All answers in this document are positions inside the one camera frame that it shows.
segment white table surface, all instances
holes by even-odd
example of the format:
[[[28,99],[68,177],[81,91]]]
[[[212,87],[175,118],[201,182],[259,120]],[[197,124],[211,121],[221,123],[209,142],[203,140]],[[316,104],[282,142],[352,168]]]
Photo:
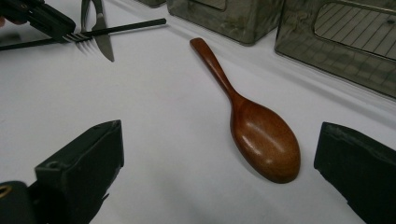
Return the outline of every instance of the white table surface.
[[[78,0],[46,2],[79,25]],[[120,119],[125,166],[93,224],[363,223],[313,167],[320,126],[341,124],[395,148],[394,101],[278,56],[276,31],[244,47],[170,16],[166,5],[104,4],[109,27],[159,18],[167,25],[112,35],[114,63],[93,41],[0,52],[1,181],[32,184],[44,159],[91,126]],[[8,25],[0,36],[11,31],[35,36],[28,25]],[[295,132],[302,167],[293,182],[260,177],[238,152],[227,96],[190,47],[198,36],[242,95]]]

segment metal container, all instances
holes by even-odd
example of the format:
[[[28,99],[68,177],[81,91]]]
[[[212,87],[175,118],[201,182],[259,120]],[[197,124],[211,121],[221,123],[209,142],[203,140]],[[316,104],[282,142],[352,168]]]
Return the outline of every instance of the metal container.
[[[158,7],[162,3],[165,3],[166,0],[136,0],[138,2],[141,2],[149,7]]]
[[[276,52],[396,99],[396,1],[286,0]]]
[[[277,27],[283,0],[166,0],[166,4],[173,16],[254,45]]]

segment wooden spoon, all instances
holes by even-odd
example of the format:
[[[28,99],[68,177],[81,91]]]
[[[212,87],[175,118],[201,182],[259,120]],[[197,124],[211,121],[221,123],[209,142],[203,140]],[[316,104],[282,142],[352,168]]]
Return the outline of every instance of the wooden spoon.
[[[202,38],[192,39],[190,44],[230,99],[231,133],[248,163],[275,183],[295,179],[300,170],[300,149],[288,124],[274,111],[241,96]]]

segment cutlery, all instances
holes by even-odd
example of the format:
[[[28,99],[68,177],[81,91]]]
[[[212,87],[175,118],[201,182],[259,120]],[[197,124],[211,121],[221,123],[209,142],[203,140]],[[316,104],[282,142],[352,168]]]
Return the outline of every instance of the cutlery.
[[[240,95],[202,38],[190,43],[230,99],[231,133],[247,162],[275,183],[294,180],[300,171],[300,148],[288,124],[274,111]]]
[[[93,31],[106,29],[105,14],[103,11],[102,0],[82,0],[81,2],[81,32],[86,32],[87,15],[89,11],[90,2],[93,2],[96,11],[96,24],[92,27]],[[109,35],[97,35],[94,37],[96,44],[111,62],[114,62],[113,48],[111,47]]]
[[[30,48],[30,47],[36,47],[36,46],[44,46],[44,45],[49,45],[49,44],[78,43],[81,41],[90,40],[94,36],[97,36],[97,35],[108,35],[111,33],[141,29],[141,28],[146,28],[146,27],[151,27],[151,26],[156,26],[156,25],[163,25],[163,24],[166,24],[166,19],[164,19],[164,18],[158,19],[158,20],[152,20],[152,21],[142,21],[142,22],[132,23],[132,24],[128,24],[128,25],[106,28],[103,30],[82,32],[82,33],[78,33],[78,34],[72,33],[69,35],[65,35],[64,39],[61,41],[58,41],[57,39],[54,39],[54,38],[48,38],[48,39],[30,41],[30,42],[25,42],[25,43],[20,43],[20,44],[0,46],[0,51],[10,50],[10,49],[23,49],[23,48]]]

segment knife blade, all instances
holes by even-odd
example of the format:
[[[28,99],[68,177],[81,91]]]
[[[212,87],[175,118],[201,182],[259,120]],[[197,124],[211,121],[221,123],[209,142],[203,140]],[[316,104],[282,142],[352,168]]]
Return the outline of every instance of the knife blade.
[[[86,32],[87,15],[91,0],[82,0],[81,2],[81,32]],[[107,28],[105,14],[103,11],[102,0],[92,0],[96,11],[96,24],[92,27],[93,31],[104,30]],[[103,53],[111,62],[114,62],[113,48],[111,47],[109,35],[97,35],[94,37],[95,42]]]

